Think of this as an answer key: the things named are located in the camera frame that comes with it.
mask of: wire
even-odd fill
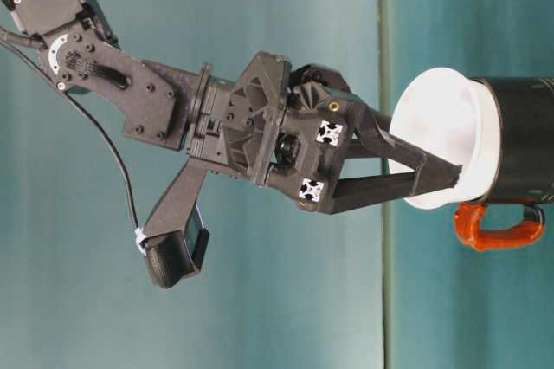
[[[2,26],[0,26],[0,39],[5,42],[10,42],[22,47],[29,47],[31,49],[39,49],[44,46],[44,43],[41,40],[28,36],[20,36],[19,34],[8,31]]]
[[[57,86],[52,82],[52,79],[42,70],[39,68],[32,60],[30,60],[20,49],[12,46],[8,42],[6,42],[3,39],[3,36],[0,36],[0,46],[4,47],[17,57],[19,57],[31,70],[33,70],[35,73],[37,73],[41,78],[48,83],[48,85],[53,88],[56,93],[58,93],[62,99],[64,99],[69,105],[71,105],[73,108],[77,110],[81,115],[83,115],[85,118],[87,118],[93,126],[96,128],[102,139],[106,142],[108,148],[110,149],[110,152],[112,153],[113,157],[115,158],[115,161],[117,162],[117,165],[119,167],[119,171],[121,172],[121,175],[123,176],[123,181],[125,183],[125,189],[126,189],[126,196],[127,196],[127,205],[129,208],[129,215],[131,217],[132,225],[134,226],[134,229],[137,229],[139,227],[139,219],[137,217],[137,209],[135,207],[134,197],[132,195],[132,187],[131,187],[131,180],[129,179],[129,173],[127,172],[125,163],[123,162],[123,159],[121,158],[121,155],[118,152],[118,149],[116,148],[115,144],[110,139],[110,136],[107,134],[107,132],[104,130],[102,125],[90,114],[84,107],[81,106],[77,100],[73,99],[68,94],[63,93],[62,91],[58,90]]]

